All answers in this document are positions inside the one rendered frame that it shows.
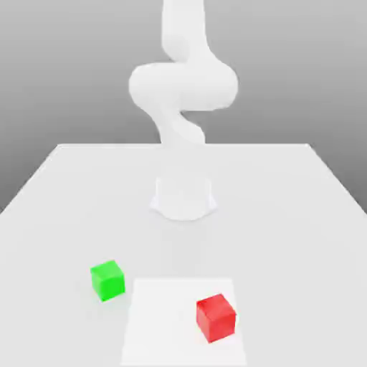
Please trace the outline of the small green cube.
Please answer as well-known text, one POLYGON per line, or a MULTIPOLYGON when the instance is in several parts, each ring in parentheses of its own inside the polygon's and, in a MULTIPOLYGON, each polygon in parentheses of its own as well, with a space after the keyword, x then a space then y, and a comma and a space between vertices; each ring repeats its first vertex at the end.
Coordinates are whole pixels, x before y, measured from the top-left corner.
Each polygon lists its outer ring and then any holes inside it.
POLYGON ((115 260, 90 268, 92 288, 102 302, 125 292, 125 275, 115 260))

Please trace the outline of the small red cube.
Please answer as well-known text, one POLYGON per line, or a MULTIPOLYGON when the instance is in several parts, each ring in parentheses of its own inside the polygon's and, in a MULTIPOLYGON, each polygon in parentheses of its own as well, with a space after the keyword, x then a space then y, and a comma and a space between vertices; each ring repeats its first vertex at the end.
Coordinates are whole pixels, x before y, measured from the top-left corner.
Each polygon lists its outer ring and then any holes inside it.
POLYGON ((233 335, 237 314, 221 294, 196 302, 196 323, 208 343, 233 335))

